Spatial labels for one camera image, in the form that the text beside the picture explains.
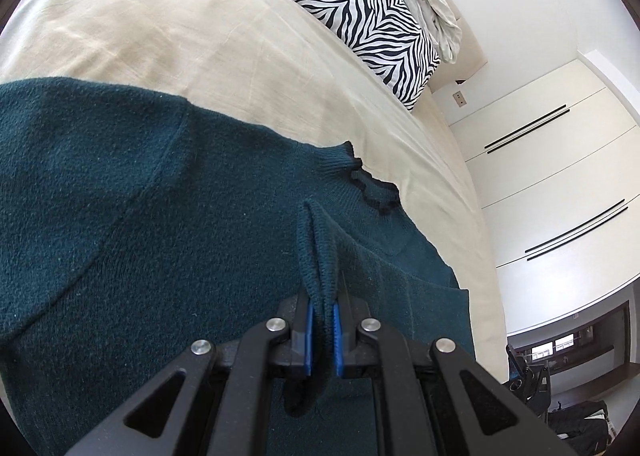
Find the black bag on floor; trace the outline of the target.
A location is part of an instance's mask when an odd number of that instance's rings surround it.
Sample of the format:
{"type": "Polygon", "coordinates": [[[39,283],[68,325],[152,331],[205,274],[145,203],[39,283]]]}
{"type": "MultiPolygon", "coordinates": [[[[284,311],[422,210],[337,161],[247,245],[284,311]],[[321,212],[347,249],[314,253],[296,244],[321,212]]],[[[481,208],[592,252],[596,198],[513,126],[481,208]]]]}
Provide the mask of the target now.
{"type": "Polygon", "coordinates": [[[577,455],[601,455],[615,438],[604,401],[586,401],[551,409],[551,378],[548,362],[534,363],[508,344],[510,378],[504,386],[577,455]]]}

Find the zebra print pillow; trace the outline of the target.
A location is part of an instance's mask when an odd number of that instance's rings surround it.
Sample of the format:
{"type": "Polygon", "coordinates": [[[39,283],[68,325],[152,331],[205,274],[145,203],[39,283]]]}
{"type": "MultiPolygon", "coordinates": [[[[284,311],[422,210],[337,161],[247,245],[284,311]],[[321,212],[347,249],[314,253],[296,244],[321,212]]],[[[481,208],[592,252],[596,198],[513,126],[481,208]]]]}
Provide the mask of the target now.
{"type": "Polygon", "coordinates": [[[411,110],[440,59],[404,0],[294,0],[330,29],[411,110]]]}

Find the white wardrobe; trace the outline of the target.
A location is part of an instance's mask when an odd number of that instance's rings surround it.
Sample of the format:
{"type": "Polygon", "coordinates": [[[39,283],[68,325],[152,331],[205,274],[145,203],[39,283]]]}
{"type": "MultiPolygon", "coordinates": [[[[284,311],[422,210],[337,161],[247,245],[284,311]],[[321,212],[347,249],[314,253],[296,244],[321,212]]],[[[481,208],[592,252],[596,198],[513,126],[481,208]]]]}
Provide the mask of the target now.
{"type": "Polygon", "coordinates": [[[575,59],[452,124],[494,251],[506,331],[639,277],[639,127],[575,59]]]}

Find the wall power socket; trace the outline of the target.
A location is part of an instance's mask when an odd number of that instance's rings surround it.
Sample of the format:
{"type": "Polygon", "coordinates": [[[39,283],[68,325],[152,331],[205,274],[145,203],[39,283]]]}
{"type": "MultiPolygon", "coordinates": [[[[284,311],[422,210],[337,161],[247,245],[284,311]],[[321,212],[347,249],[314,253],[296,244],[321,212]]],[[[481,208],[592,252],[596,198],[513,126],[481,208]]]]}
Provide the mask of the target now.
{"type": "Polygon", "coordinates": [[[458,90],[456,93],[453,93],[452,97],[459,107],[463,107],[466,105],[466,100],[460,90],[458,90]]]}

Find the beige bed sheet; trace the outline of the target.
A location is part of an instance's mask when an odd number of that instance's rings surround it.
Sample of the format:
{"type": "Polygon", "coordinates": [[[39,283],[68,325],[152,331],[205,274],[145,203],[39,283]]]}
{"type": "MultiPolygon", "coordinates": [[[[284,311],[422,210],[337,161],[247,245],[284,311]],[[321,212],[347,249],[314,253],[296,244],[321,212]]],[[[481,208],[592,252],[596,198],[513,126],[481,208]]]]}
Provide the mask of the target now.
{"type": "Polygon", "coordinates": [[[351,143],[469,291],[476,357],[506,378],[485,223],[442,112],[430,93],[407,110],[292,0],[21,0],[1,34],[1,76],[134,85],[299,142],[351,143]]]}

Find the dark teal knit sweater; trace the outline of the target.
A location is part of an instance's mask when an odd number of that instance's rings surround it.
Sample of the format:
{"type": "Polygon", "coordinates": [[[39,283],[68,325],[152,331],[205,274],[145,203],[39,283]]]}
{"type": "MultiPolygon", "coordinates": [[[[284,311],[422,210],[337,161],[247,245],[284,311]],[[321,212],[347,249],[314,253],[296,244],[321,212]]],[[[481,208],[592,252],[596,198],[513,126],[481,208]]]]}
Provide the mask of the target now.
{"type": "Polygon", "coordinates": [[[371,387],[332,376],[338,286],[407,338],[473,350],[469,294],[352,146],[72,78],[1,87],[1,378],[66,453],[192,341],[314,307],[309,384],[279,384],[271,455],[372,455],[371,387]]]}

